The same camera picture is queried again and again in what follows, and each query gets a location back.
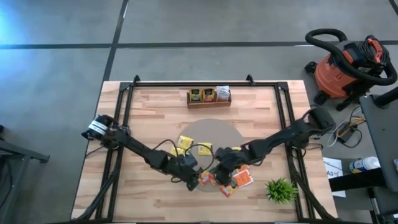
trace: wooden table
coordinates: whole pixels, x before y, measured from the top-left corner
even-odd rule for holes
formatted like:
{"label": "wooden table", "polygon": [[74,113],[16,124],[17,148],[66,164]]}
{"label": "wooden table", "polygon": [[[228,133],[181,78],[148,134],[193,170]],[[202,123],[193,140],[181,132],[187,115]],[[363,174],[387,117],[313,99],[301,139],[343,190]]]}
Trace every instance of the wooden table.
{"label": "wooden table", "polygon": [[[104,83],[97,114],[113,116],[119,83]],[[310,108],[305,86],[303,81],[288,81],[288,84],[294,114],[299,118]],[[233,124],[245,141],[266,138],[280,130],[273,88],[231,87],[231,107],[190,110],[186,101],[188,89],[135,87],[129,116],[132,135],[154,147],[164,139],[176,139],[185,127],[204,118],[222,119]],[[99,142],[91,142],[88,152],[98,146]],[[170,148],[171,145],[162,147],[166,151]],[[98,193],[105,157],[106,151],[100,150],[85,160],[72,218],[82,214]],[[304,159],[311,190],[327,211],[337,217],[321,151],[307,151]],[[284,146],[274,148],[261,166],[251,166],[254,183],[239,189],[231,198],[226,198],[221,192],[189,192],[183,182],[171,183],[171,176],[152,170],[142,158],[126,149],[121,167],[114,222],[297,221],[294,204],[278,205],[268,201],[265,195],[264,184],[268,180],[280,177],[290,180]],[[307,214],[302,192],[300,197],[304,214]]]}

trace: black hose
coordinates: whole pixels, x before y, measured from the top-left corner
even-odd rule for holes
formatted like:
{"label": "black hose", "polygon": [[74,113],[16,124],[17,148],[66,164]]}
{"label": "black hose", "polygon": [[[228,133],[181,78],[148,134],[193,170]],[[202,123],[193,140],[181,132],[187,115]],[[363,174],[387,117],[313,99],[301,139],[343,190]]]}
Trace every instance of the black hose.
{"label": "black hose", "polygon": [[334,46],[333,44],[329,42],[325,42],[322,40],[318,40],[313,38],[313,36],[316,35],[321,35],[321,34],[329,34],[329,35],[334,35],[339,39],[339,41],[347,40],[347,37],[344,35],[344,33],[340,30],[336,29],[316,29],[313,31],[310,31],[309,33],[306,34],[305,40],[314,46],[320,47],[322,49],[325,49],[329,51],[332,56],[338,58],[340,60],[339,66],[342,67],[345,71],[349,73],[349,75],[352,75],[355,78],[358,78],[360,80],[364,80],[366,82],[369,82],[370,84],[373,85],[391,85],[397,81],[397,72],[395,68],[392,66],[391,62],[388,61],[387,65],[384,69],[386,72],[387,78],[381,78],[381,77],[374,77],[371,76],[367,73],[361,72],[358,69],[354,68],[344,57],[343,53],[339,48]]}

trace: shop vacuum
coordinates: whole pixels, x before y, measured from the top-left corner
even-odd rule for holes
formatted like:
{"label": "shop vacuum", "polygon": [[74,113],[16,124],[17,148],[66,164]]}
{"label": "shop vacuum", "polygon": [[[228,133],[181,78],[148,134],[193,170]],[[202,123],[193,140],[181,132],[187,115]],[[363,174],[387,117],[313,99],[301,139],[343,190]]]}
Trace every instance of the shop vacuum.
{"label": "shop vacuum", "polygon": [[[339,43],[333,45],[314,38],[322,34],[337,37]],[[345,98],[336,107],[341,111],[350,103],[359,102],[359,97],[365,95],[372,86],[387,86],[397,81],[388,50],[373,35],[355,42],[347,40],[340,30],[317,29],[309,32],[305,40],[330,52],[319,63],[310,62],[305,66],[305,71],[313,73],[317,80],[319,92],[314,102],[318,105],[330,98]],[[383,71],[386,78],[380,76]]]}

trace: potted plant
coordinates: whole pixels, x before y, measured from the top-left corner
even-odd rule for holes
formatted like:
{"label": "potted plant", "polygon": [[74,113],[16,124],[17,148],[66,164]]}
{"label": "potted plant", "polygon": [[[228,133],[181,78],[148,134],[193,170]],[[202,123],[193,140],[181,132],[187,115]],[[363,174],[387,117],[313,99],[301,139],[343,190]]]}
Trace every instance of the potted plant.
{"label": "potted plant", "polygon": [[271,180],[266,184],[268,200],[273,200],[275,203],[292,203],[298,192],[299,190],[284,178]]}

